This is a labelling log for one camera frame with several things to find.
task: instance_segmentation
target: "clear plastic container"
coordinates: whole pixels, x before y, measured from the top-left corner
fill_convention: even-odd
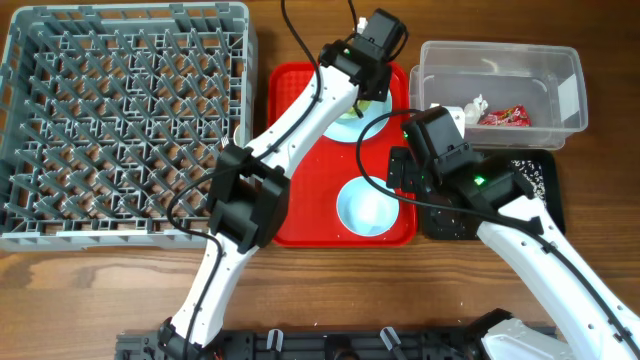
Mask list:
[[[569,47],[427,41],[411,71],[410,105],[465,107],[482,94],[485,115],[524,105],[531,127],[466,125],[476,147],[560,149],[587,128],[587,98],[578,53]]]

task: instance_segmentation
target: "wood grain surface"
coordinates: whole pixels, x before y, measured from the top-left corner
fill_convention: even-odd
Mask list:
[[[407,72],[419,62],[427,40],[564,45],[578,51],[589,127],[555,153],[567,236],[623,302],[640,313],[640,2],[354,2],[359,15],[383,7],[407,24],[411,38],[398,58]],[[17,7],[54,3],[65,1],[5,0],[0,38]],[[305,58],[277,1],[248,6],[259,38],[255,122],[262,130],[269,74],[278,64]],[[288,9],[313,53],[351,29],[343,0],[290,0]],[[179,308],[201,254],[145,248],[0,253],[0,359],[112,359],[116,334],[157,328]],[[243,273],[225,327],[456,325],[496,307],[526,321],[550,322],[515,273],[479,242],[417,236],[398,249],[272,245]]]

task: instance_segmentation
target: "gray plastic dish rack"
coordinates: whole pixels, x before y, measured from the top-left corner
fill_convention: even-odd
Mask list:
[[[204,247],[166,206],[252,137],[258,42],[238,2],[24,7],[0,67],[0,248]],[[177,213],[206,231],[207,188]]]

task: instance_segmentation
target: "candy wrapper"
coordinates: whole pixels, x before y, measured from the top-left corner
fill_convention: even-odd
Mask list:
[[[478,125],[530,127],[531,118],[522,105],[500,111],[494,111],[480,120]]]

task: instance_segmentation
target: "white bowl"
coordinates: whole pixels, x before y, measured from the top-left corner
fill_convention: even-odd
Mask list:
[[[384,188],[383,180],[372,177]],[[398,200],[379,192],[362,176],[346,183],[336,202],[340,222],[349,231],[360,236],[378,236],[387,232],[398,219]]]
[[[242,126],[237,126],[233,130],[233,143],[238,147],[244,147],[244,131],[242,130]]]
[[[334,121],[327,130],[324,132],[324,136],[329,139],[342,143],[355,143],[358,141],[358,137],[360,133],[364,129],[367,124],[373,121],[375,118],[382,114],[386,114],[391,112],[391,108],[393,107],[393,102],[391,101],[391,91],[387,93],[387,101],[373,101],[367,110],[362,112],[362,119],[358,118],[357,115],[347,115],[343,114],[340,118]],[[375,124],[367,133],[364,135],[364,140],[371,138],[382,130],[385,125],[387,125],[387,121],[389,119],[384,119],[379,123]]]

